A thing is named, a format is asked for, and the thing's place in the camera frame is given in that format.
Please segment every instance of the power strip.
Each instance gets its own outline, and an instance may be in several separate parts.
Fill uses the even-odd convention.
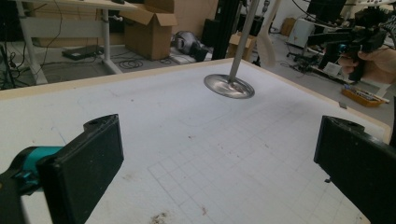
[[[377,7],[381,5],[391,4],[396,0],[359,0],[356,5],[365,7]]]

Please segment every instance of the metal pole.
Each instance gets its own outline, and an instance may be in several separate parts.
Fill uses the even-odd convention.
[[[233,58],[233,66],[231,67],[229,82],[235,81],[236,72],[238,71],[239,64],[241,63],[242,56],[244,54],[245,46],[248,41],[248,35],[250,33],[251,25],[253,24],[257,8],[259,7],[259,2],[260,0],[253,0],[250,10],[248,11],[244,29],[242,30],[241,38],[239,39],[238,48],[236,49],[235,57]]]

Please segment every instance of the desk frame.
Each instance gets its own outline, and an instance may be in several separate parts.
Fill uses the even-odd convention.
[[[53,3],[40,1],[43,4]],[[55,37],[59,33],[59,20],[58,19],[44,19],[44,18],[33,18],[27,17],[24,13],[24,8],[22,5],[22,1],[16,1],[17,8],[19,12],[19,17],[21,21],[21,28],[23,31],[23,38],[26,43],[26,48],[29,52],[30,59],[30,69],[33,73],[35,84],[48,84],[46,77],[44,76],[43,69],[41,68],[36,56],[35,49],[33,46],[32,37]],[[74,6],[79,7],[80,1],[57,1],[59,5],[66,6]],[[58,37],[102,37],[104,39],[104,49],[105,55],[102,57],[102,63],[109,69],[112,74],[121,74],[121,70],[110,60],[110,31],[109,31],[109,22],[108,22],[108,10],[109,9],[125,9],[125,7],[117,8],[117,6],[108,6],[105,4],[96,4],[97,7],[102,9],[102,20],[101,21],[62,21],[61,32]],[[37,29],[37,27],[46,27],[46,30],[43,31],[41,29]],[[73,32],[77,27],[80,28],[82,32],[76,34]]]

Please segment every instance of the desk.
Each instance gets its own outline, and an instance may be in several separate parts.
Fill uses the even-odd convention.
[[[72,7],[93,7],[102,9],[102,21],[68,21],[62,20],[60,28],[59,20],[44,18],[26,17],[22,2],[33,2],[42,4],[54,4],[59,6]],[[30,69],[34,74],[37,85],[47,84],[43,70],[35,57],[35,50],[32,43],[32,37],[102,37],[105,40],[105,57],[103,63],[109,68],[112,74],[122,73],[121,70],[110,60],[110,39],[109,39],[109,10],[134,10],[135,6],[125,2],[120,5],[110,0],[16,0],[17,8],[21,21],[23,37],[26,42],[26,48],[29,52]]]
[[[117,113],[125,161],[88,223],[359,223],[360,211],[313,162],[321,117],[349,119],[386,141],[389,127],[251,63],[237,76],[254,97],[209,90],[205,76],[228,74],[231,64],[2,91],[0,171],[25,147],[64,146],[86,121]],[[23,200],[31,223],[50,223],[42,193]]]

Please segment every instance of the gray floor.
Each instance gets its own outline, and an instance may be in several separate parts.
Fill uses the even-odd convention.
[[[345,103],[347,106],[360,111],[375,119],[381,120],[388,124],[390,127],[393,125],[393,96],[396,95],[396,88],[391,86],[385,98],[390,99],[389,104],[382,104],[379,107],[365,107],[357,104],[356,102],[346,98],[341,94],[342,84],[335,82],[331,78],[326,78],[314,73],[302,74],[295,71],[287,66],[287,64],[295,64],[292,57],[287,57],[289,51],[293,53],[301,53],[302,50],[288,46],[285,43],[285,36],[272,35],[273,43],[276,50],[276,66],[265,67],[265,69],[278,74],[290,81],[293,81],[301,86],[304,86],[312,91],[316,91],[322,95],[325,95],[336,102]],[[21,62],[21,52],[23,49],[22,42],[8,43],[8,52],[15,52],[15,63]],[[81,61],[68,60],[62,57],[62,50],[64,49],[46,49],[46,48],[35,48],[38,60],[45,62],[43,71],[46,75],[49,83],[63,82],[75,79],[90,78],[107,76],[108,72],[101,65],[99,58],[93,59],[88,58]],[[146,69],[153,69],[157,67],[165,66],[177,66],[172,58],[150,61],[146,60],[133,52],[126,49],[124,46],[113,46],[111,49],[111,55],[113,62],[120,68],[122,72],[134,72]],[[183,55],[173,56],[174,58],[185,57]],[[257,58],[257,53],[254,51],[252,55],[252,61]],[[28,85],[34,85],[35,81],[32,78],[30,71],[21,73],[17,78],[17,85],[20,87]],[[359,87],[364,88],[367,91],[375,92],[378,88],[368,84],[360,83]]]

